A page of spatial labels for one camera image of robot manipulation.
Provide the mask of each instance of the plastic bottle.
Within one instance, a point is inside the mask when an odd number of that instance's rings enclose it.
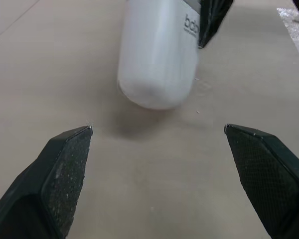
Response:
[[[180,105],[198,63],[199,0],[128,0],[118,83],[136,104]]]

